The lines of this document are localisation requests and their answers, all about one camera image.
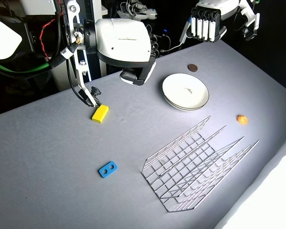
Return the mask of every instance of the stacked plate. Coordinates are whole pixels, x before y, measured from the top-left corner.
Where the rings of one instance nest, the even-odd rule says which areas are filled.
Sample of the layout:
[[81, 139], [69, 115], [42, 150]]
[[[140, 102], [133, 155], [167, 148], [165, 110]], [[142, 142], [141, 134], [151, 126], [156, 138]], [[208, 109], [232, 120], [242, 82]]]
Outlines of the stacked plate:
[[164, 98], [173, 107], [193, 111], [203, 107], [209, 100], [209, 91], [196, 77], [184, 73], [168, 76], [162, 84]]

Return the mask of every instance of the yellow block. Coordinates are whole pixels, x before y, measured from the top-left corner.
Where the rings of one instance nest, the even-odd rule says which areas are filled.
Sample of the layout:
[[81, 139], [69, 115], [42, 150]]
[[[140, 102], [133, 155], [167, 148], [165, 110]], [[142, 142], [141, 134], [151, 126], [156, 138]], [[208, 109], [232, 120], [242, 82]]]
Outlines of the yellow block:
[[109, 110], [109, 107], [102, 104], [99, 108], [97, 108], [96, 112], [92, 116], [92, 120], [98, 123], [102, 123], [108, 110]]

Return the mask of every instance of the wire rack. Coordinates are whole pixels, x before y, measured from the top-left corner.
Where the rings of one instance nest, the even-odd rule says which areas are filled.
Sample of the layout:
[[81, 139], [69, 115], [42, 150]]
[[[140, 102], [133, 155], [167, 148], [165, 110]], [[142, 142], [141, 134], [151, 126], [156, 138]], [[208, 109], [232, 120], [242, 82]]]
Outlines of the wire rack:
[[209, 141], [225, 126], [204, 139], [199, 131], [210, 117], [146, 159], [142, 174], [167, 211], [197, 207], [232, 169], [258, 144], [229, 156], [244, 137], [215, 151]]

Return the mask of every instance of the blue block with two holes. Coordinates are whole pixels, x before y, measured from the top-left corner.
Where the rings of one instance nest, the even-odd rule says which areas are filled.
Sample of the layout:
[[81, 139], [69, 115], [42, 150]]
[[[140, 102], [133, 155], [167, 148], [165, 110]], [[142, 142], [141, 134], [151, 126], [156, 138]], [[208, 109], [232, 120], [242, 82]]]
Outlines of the blue block with two holes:
[[113, 161], [111, 161], [108, 164], [104, 165], [102, 168], [100, 168], [99, 173], [103, 178], [106, 178], [117, 169], [118, 166]]

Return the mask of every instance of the gray table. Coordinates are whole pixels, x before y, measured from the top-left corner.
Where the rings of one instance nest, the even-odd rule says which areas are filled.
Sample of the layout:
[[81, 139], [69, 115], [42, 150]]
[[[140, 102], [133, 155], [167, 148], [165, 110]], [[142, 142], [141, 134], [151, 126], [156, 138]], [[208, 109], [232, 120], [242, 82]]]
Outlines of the gray table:
[[[96, 80], [110, 107], [102, 124], [67, 90], [0, 115], [0, 229], [209, 229], [225, 215], [286, 139], [286, 89], [223, 42], [160, 58], [149, 82], [113, 74]], [[198, 72], [187, 70], [194, 63]], [[183, 112], [161, 95], [162, 80], [192, 74], [210, 91], [205, 107]], [[235, 117], [247, 115], [241, 126]], [[167, 213], [140, 171], [145, 159], [211, 115], [201, 134], [227, 128], [210, 144], [260, 140], [197, 209]], [[119, 169], [107, 179], [97, 170]]]

